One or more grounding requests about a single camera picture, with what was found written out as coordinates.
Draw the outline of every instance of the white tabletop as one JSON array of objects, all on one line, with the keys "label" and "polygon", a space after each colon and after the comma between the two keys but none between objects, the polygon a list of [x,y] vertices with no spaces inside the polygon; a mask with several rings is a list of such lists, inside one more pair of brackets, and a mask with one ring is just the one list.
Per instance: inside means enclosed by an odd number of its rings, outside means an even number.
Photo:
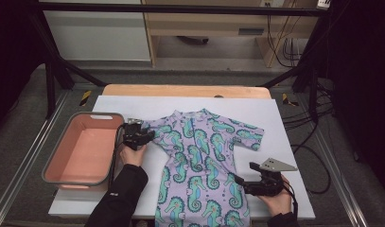
[{"label": "white tabletop", "polygon": [[[259,181],[260,174],[249,168],[249,162],[262,164],[268,158],[297,166],[289,146],[280,113],[273,99],[256,98],[213,98],[213,97],[155,97],[155,96],[100,96],[94,112],[120,113],[127,118],[155,120],[171,115],[174,110],[194,112],[207,109],[235,120],[265,130],[259,151],[235,146],[236,174],[245,181]],[[162,169],[167,155],[153,143],[148,150],[142,167],[149,176],[136,207],[135,218],[154,218]],[[282,172],[292,185],[299,204],[298,218],[315,218],[301,174],[298,171]],[[104,192],[59,190],[49,214],[63,218],[89,216]],[[266,205],[258,198],[247,195],[252,219],[268,218]]]}]

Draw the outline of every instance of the seahorse print shirt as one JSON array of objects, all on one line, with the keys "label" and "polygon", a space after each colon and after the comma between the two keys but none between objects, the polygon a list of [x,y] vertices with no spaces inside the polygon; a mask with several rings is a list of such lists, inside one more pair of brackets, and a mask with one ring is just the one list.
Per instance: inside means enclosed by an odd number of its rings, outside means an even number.
[{"label": "seahorse print shirt", "polygon": [[153,121],[153,142],[169,159],[163,169],[155,226],[250,225],[243,188],[235,182],[234,145],[258,150],[264,131],[206,109]]}]

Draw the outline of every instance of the wooden cabinet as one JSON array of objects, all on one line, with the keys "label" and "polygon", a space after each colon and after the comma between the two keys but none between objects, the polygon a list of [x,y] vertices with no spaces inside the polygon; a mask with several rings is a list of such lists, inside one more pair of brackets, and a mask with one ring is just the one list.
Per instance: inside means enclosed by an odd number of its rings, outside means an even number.
[{"label": "wooden cabinet", "polygon": [[[143,0],[147,5],[191,5],[260,7],[261,0]],[[285,0],[283,8],[315,9],[317,0]],[[145,13],[150,55],[155,63],[157,46],[161,36],[252,36],[259,45],[267,67],[275,60],[277,52],[286,38],[309,38],[317,17],[263,16],[263,15],[219,15],[191,13]],[[274,49],[268,40],[270,34]]]}]

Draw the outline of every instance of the white wall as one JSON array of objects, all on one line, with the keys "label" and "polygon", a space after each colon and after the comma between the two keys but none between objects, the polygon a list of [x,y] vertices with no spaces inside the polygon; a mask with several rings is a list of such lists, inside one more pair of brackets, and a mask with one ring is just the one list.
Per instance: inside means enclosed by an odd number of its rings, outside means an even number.
[{"label": "white wall", "polygon": [[[140,4],[139,0],[41,0]],[[45,11],[61,55],[78,61],[150,61],[142,13]]]}]

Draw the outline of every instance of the hand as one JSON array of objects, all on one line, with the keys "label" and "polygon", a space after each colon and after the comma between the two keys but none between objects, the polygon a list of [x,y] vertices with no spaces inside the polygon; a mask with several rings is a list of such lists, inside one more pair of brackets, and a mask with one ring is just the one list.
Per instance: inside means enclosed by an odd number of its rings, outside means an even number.
[{"label": "hand", "polygon": [[[284,181],[284,186],[286,188],[289,188],[289,181],[281,175]],[[274,196],[274,197],[267,197],[267,196],[257,196],[259,199],[261,199],[263,202],[266,203],[266,205],[269,208],[269,212],[272,217],[286,213],[291,212],[291,195],[286,189],[283,189],[280,194]]]},{"label": "hand", "polygon": [[142,146],[139,150],[133,150],[128,146],[124,146],[124,148],[120,152],[121,160],[125,164],[131,164],[134,166],[141,166],[143,163],[143,156],[145,154],[146,145]]}]

